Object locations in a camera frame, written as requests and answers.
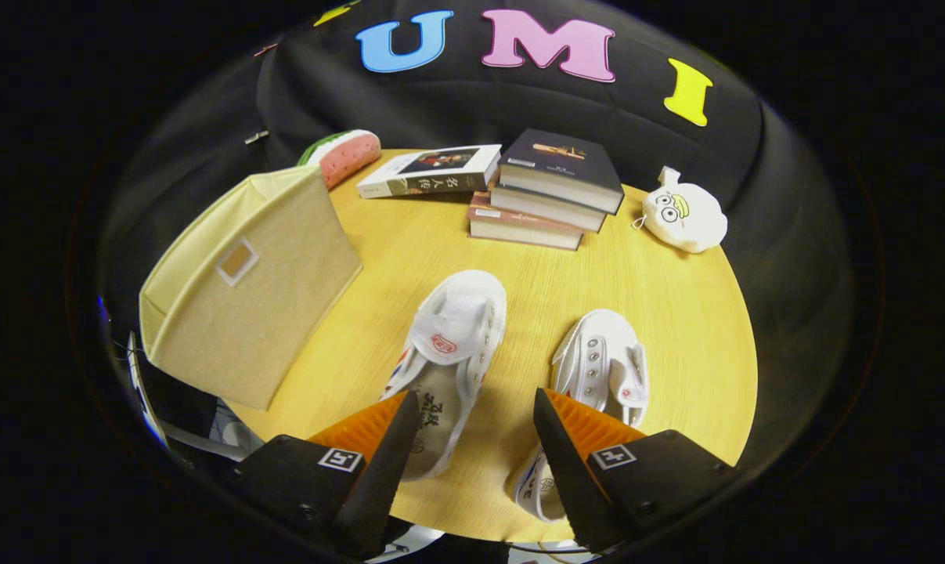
fabric storage box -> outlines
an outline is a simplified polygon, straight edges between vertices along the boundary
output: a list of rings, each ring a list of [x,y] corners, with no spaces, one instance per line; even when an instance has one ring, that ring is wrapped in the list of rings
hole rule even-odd
[[[318,165],[250,175],[169,246],[139,296],[149,361],[265,410],[361,270]]]

book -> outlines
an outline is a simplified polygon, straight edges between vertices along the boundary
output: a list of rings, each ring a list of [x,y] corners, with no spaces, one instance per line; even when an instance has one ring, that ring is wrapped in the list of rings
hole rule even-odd
[[[583,238],[583,231],[560,222],[498,210],[491,206],[488,192],[473,193],[466,217],[469,235],[479,239],[512,240],[575,251]]]
[[[607,217],[604,211],[597,208],[588,208],[558,197],[544,196],[509,186],[493,186],[490,193],[490,204],[494,208],[535,215],[538,218],[572,225],[583,231],[601,231],[604,218]]]
[[[499,144],[400,154],[357,185],[361,197],[486,190],[500,162]]]
[[[600,144],[526,129],[500,158],[500,183],[616,214],[625,190]]]

white plush toy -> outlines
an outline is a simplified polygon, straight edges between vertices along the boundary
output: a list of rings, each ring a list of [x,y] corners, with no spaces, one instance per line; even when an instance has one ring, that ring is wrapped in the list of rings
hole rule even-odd
[[[688,253],[719,245],[726,236],[727,219],[720,203],[701,186],[677,183],[680,172],[663,167],[661,186],[643,200],[643,217],[633,223],[650,228],[663,242]]]

foam letter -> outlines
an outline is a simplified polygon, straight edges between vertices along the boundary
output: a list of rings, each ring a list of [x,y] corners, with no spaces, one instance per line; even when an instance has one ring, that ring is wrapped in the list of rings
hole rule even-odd
[[[413,16],[420,26],[420,48],[405,55],[392,52],[392,30],[399,22],[389,21],[369,27],[354,36],[361,42],[361,62],[368,71],[399,72],[422,67],[444,50],[444,20],[455,15],[451,10],[437,10]]]
[[[357,4],[360,1],[361,0],[354,0],[353,2],[348,2],[346,4],[343,4],[343,6],[338,6],[336,8],[333,8],[332,10],[323,14],[322,17],[319,18],[319,21],[312,24],[312,27],[319,27],[319,25],[323,25],[324,23],[330,21],[331,19],[339,15],[343,15],[347,13],[347,11],[350,10],[351,6],[353,6],[354,4]]]
[[[691,124],[705,126],[709,123],[702,113],[705,109],[705,90],[712,87],[712,80],[679,60],[666,61],[676,68],[677,83],[673,87],[673,96],[663,99],[663,106]]]
[[[598,82],[615,82],[608,69],[608,39],[615,32],[583,20],[569,20],[552,33],[545,31],[521,10],[486,10],[483,17],[493,21],[493,50],[482,57],[490,67],[520,67],[525,58],[515,52],[516,42],[539,68],[548,67],[563,50],[569,49],[559,68],[566,74]]]

round wooden table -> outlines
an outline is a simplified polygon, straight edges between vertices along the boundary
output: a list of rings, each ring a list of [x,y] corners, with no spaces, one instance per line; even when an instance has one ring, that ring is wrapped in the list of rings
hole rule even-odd
[[[552,353],[595,308],[622,314],[647,350],[650,407],[641,431],[675,428],[737,463],[754,420],[758,369],[747,307],[722,249],[690,255],[633,229],[646,193],[630,186],[619,213],[600,233],[586,233],[576,252],[470,238],[469,193],[451,201],[358,196],[360,179],[412,151],[383,150],[330,193],[364,269],[269,409],[231,404],[261,439],[307,439],[375,403],[420,302],[448,275],[480,269],[507,289],[507,336],[447,471],[401,484],[394,517],[491,541],[572,539],[568,520],[538,521],[516,506],[507,484],[537,443],[534,392],[548,386]],[[650,179],[644,188],[657,186]]]

